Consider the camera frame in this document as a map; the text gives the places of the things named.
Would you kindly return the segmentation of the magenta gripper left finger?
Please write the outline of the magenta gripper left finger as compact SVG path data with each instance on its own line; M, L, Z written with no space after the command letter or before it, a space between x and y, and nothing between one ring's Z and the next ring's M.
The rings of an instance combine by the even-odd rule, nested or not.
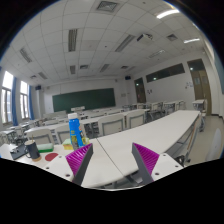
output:
M85 145L66 156L74 178L73 183L80 186L84 179L88 164L93 155L93 144Z

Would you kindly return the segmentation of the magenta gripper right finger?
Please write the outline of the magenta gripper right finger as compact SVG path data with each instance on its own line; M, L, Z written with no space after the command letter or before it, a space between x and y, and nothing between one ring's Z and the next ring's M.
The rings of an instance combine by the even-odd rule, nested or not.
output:
M143 184L152 183L152 171L159 159L159 154L137 143L132 144L132 154L139 168Z

